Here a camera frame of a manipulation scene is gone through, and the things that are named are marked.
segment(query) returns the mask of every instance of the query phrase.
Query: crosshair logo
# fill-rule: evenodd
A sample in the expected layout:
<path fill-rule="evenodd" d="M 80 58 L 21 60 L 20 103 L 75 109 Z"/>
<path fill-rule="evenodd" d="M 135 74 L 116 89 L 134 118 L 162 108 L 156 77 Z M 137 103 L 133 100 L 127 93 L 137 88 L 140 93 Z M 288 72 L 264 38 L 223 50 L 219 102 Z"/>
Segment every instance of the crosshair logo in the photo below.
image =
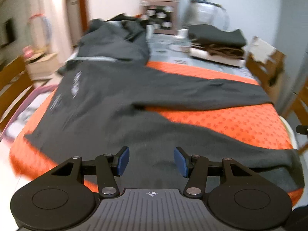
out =
<path fill-rule="evenodd" d="M 155 196 L 155 195 L 157 195 L 154 191 L 151 191 L 151 192 L 149 192 L 149 193 L 147 193 L 147 195 L 150 195 L 150 196 Z"/>

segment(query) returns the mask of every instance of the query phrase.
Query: wooden chair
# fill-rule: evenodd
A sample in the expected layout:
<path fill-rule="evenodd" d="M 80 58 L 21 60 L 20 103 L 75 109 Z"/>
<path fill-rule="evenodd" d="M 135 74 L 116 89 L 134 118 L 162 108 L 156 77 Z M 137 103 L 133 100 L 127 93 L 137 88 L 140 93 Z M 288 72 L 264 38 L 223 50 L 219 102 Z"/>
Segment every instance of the wooden chair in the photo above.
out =
<path fill-rule="evenodd" d="M 251 45 L 253 45 L 258 40 L 258 37 L 254 37 Z M 251 52 L 248 52 L 248 57 L 246 60 L 246 67 L 253 75 L 259 79 L 261 82 L 260 85 L 269 95 L 273 103 L 277 102 L 282 85 L 284 57 L 285 55 L 283 53 L 275 50 L 274 53 L 269 56 L 266 63 L 263 63 L 261 61 L 255 61 L 254 55 Z"/>
<path fill-rule="evenodd" d="M 292 103 L 291 107 L 282 115 L 283 118 L 286 119 L 291 111 L 293 111 L 299 121 L 301 122 L 301 125 L 308 125 L 308 112 L 306 111 L 304 105 L 308 106 L 308 78 L 306 79 L 306 82 L 301 89 L 301 91 L 298 93 L 298 96 L 296 97 L 295 101 Z M 302 154 L 308 149 L 308 142 L 301 148 L 299 148 L 298 152 L 299 154 Z"/>
<path fill-rule="evenodd" d="M 0 118 L 11 106 L 12 102 L 26 89 L 28 89 L 26 93 L 12 106 L 8 114 L 0 122 L 0 131 L 4 130 L 18 107 L 34 90 L 34 84 L 27 73 L 23 58 L 18 57 L 0 71 Z"/>

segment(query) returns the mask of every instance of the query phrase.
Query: brown folded clothes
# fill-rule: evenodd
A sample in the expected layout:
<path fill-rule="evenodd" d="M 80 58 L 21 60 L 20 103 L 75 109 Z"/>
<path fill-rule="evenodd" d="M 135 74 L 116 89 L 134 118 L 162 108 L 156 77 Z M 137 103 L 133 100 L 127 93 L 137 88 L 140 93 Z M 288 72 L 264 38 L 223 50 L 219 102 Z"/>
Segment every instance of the brown folded clothes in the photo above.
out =
<path fill-rule="evenodd" d="M 240 47 L 231 47 L 221 44 L 203 44 L 195 41 L 191 45 L 192 48 L 207 51 L 210 55 L 219 55 L 226 58 L 243 60 L 244 50 Z"/>

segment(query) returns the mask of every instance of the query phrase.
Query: blue gripper pad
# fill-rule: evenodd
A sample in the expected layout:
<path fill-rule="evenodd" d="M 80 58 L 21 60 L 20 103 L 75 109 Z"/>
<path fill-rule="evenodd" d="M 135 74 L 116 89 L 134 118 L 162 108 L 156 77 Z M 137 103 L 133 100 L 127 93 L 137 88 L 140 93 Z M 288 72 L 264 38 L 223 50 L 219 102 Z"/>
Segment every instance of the blue gripper pad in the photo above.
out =
<path fill-rule="evenodd" d="M 119 158 L 119 164 L 117 166 L 118 175 L 122 176 L 126 166 L 129 162 L 129 147 L 123 152 L 123 154 Z"/>
<path fill-rule="evenodd" d="M 178 151 L 177 148 L 174 149 L 174 162 L 177 165 L 177 169 L 179 170 L 180 174 L 184 177 L 188 177 L 188 168 L 186 167 L 186 161 L 184 156 Z"/>

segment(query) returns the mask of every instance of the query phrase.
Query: metal screw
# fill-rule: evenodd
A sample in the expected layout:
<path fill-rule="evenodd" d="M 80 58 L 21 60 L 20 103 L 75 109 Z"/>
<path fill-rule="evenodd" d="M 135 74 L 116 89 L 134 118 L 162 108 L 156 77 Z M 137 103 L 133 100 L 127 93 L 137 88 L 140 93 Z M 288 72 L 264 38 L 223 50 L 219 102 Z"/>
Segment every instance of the metal screw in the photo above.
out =
<path fill-rule="evenodd" d="M 186 189 L 186 192 L 190 195 L 198 195 L 201 193 L 201 189 L 197 187 L 189 187 L 188 189 Z"/>
<path fill-rule="evenodd" d="M 113 195 L 116 193 L 116 189 L 114 187 L 105 187 L 102 189 L 102 193 L 104 195 Z"/>

